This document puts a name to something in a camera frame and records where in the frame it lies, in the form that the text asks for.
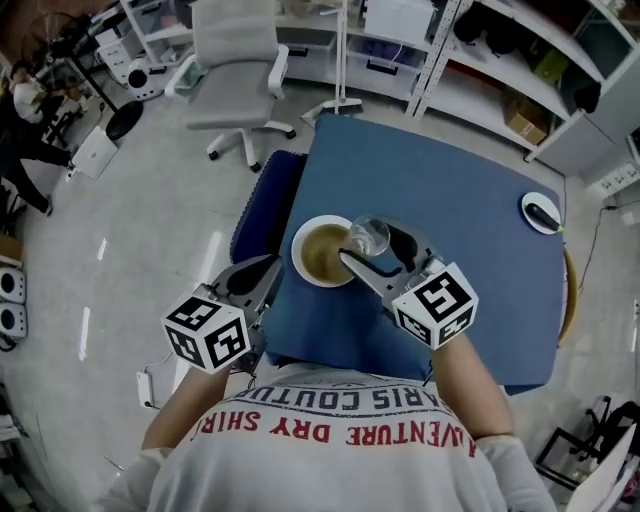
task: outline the speaker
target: speaker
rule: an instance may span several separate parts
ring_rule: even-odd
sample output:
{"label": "speaker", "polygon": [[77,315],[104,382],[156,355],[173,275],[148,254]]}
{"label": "speaker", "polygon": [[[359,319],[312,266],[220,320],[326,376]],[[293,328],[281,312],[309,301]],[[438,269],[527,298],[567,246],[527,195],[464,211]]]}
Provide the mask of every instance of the speaker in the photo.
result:
{"label": "speaker", "polygon": [[0,333],[11,338],[26,338],[27,309],[22,304],[0,304]]}
{"label": "speaker", "polygon": [[27,277],[17,268],[0,268],[0,297],[24,304],[27,298]]}
{"label": "speaker", "polygon": [[167,66],[154,66],[146,57],[138,57],[129,65],[127,82],[136,99],[144,101],[161,95],[170,78]]}

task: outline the cable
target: cable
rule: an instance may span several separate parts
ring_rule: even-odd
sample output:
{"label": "cable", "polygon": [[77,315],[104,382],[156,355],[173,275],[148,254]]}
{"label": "cable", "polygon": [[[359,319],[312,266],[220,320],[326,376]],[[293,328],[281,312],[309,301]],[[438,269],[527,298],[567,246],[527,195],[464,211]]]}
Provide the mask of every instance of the cable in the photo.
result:
{"label": "cable", "polygon": [[166,363],[172,355],[173,355],[173,352],[169,352],[169,354],[167,355],[167,357],[164,358],[163,361],[158,361],[156,363],[149,363],[149,364],[145,365],[144,369],[142,370],[142,373],[147,373],[147,368],[149,368],[149,366],[155,366],[155,365],[158,365],[158,364]]}
{"label": "cable", "polygon": [[580,286],[578,286],[578,290],[582,294],[582,289],[584,288],[584,278],[587,277],[587,270],[589,270],[589,264],[591,263],[591,258],[593,257],[593,250],[596,247],[596,240],[598,239],[598,228],[600,227],[600,222],[602,222],[602,212],[607,208],[613,208],[611,206],[605,206],[604,208],[600,208],[600,212],[598,213],[598,223],[596,224],[596,230],[593,234],[593,243],[591,244],[591,250],[589,251],[589,257],[587,258],[587,264],[584,266],[584,271],[582,272],[582,277],[580,278]]}
{"label": "cable", "polygon": [[635,201],[630,201],[628,203],[621,204],[619,206],[605,206],[600,208],[600,212],[598,212],[598,223],[596,224],[596,230],[593,234],[593,243],[591,244],[591,250],[589,251],[589,257],[587,258],[587,264],[584,267],[584,271],[582,272],[582,277],[580,278],[580,286],[578,286],[578,290],[580,290],[580,294],[582,295],[582,291],[584,289],[584,279],[587,277],[587,270],[589,270],[589,264],[591,263],[591,258],[593,257],[593,250],[596,247],[596,240],[598,239],[598,228],[600,227],[600,223],[602,222],[602,212],[609,211],[613,212],[619,210],[620,208],[624,208],[625,206],[629,206],[635,203],[640,203],[640,199],[636,199]]}

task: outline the coffee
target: coffee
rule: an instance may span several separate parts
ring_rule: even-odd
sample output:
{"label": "coffee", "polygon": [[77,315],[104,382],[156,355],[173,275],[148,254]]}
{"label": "coffee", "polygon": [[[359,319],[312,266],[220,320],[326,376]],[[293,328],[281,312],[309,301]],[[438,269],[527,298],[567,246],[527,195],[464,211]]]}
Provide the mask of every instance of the coffee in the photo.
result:
{"label": "coffee", "polygon": [[327,284],[341,285],[353,276],[340,261],[338,249],[344,246],[349,230],[325,224],[311,231],[302,243],[302,264],[309,274]]}

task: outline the bowl of coffee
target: bowl of coffee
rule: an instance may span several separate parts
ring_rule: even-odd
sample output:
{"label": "bowl of coffee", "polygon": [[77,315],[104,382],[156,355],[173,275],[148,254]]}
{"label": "bowl of coffee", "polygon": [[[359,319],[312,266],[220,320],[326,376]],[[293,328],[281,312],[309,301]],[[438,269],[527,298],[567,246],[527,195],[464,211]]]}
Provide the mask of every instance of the bowl of coffee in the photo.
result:
{"label": "bowl of coffee", "polygon": [[321,215],[305,222],[293,237],[291,258],[298,273],[311,284],[336,288],[353,275],[340,261],[351,221],[337,215]]}

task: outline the chair armrest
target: chair armrest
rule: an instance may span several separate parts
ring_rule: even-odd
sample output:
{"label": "chair armrest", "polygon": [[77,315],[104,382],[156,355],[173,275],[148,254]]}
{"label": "chair armrest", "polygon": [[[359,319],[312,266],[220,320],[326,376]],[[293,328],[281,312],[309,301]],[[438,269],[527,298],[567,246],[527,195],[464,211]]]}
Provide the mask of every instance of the chair armrest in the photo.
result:
{"label": "chair armrest", "polygon": [[289,48],[283,44],[278,45],[278,57],[273,63],[271,73],[269,73],[269,92],[279,100],[284,99],[284,91],[282,90],[282,81],[287,72],[287,57],[289,56]]}
{"label": "chair armrest", "polygon": [[167,95],[167,97],[169,98],[184,97],[182,94],[176,92],[176,85],[178,85],[180,80],[184,78],[184,75],[187,74],[187,71],[189,71],[189,68],[194,64],[194,62],[196,62],[195,53],[192,55],[189,55],[184,60],[184,62],[180,64],[180,67],[173,74],[173,76],[171,77],[171,80],[169,80],[166,87],[164,88],[164,93],[165,95]]}

